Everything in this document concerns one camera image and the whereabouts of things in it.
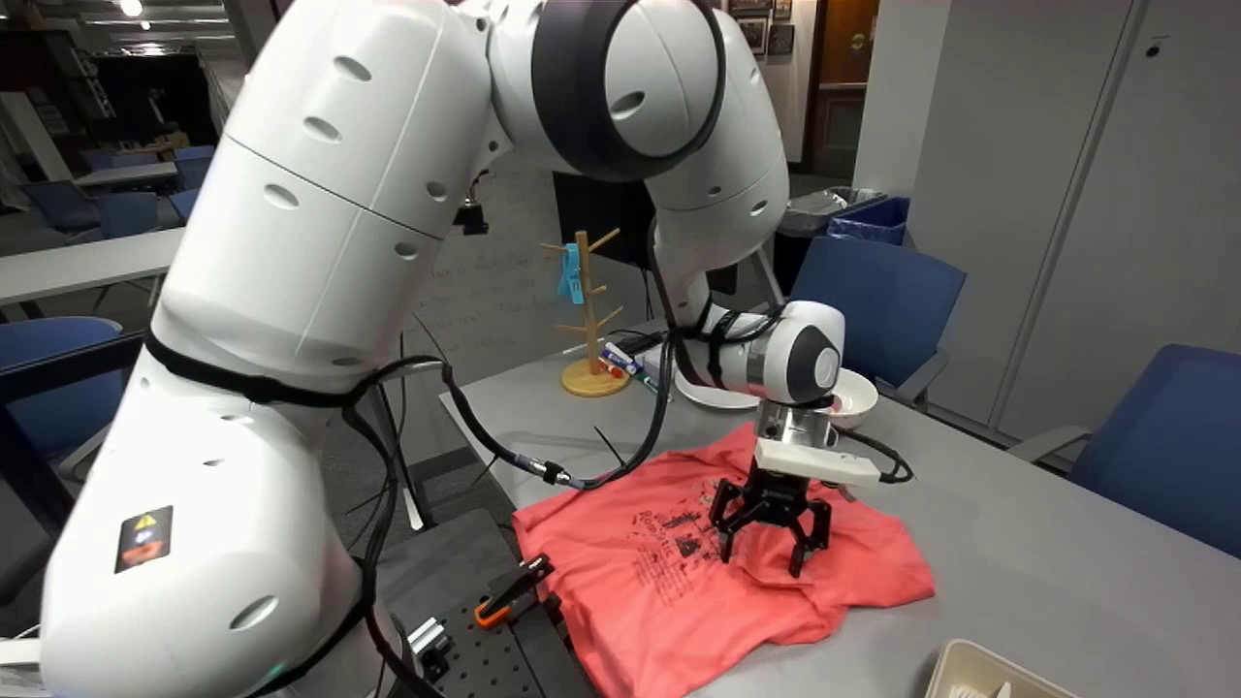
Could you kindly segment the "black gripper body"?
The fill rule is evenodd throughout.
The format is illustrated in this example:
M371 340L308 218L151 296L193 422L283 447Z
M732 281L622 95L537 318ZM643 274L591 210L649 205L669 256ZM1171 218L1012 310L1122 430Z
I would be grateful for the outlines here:
M804 501L812 501L812 490L804 477L753 470L745 482L749 518L745 523L775 523L789 528L789 513Z

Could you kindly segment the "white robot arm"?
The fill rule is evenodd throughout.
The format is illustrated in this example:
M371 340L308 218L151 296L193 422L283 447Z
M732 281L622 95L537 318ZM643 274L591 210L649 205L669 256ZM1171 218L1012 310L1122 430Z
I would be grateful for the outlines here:
M481 169L636 183L703 384L830 397L828 303L725 310L789 210L764 75L718 0L292 0L230 111L126 399L55 539L48 698L437 698L320 465L395 368Z

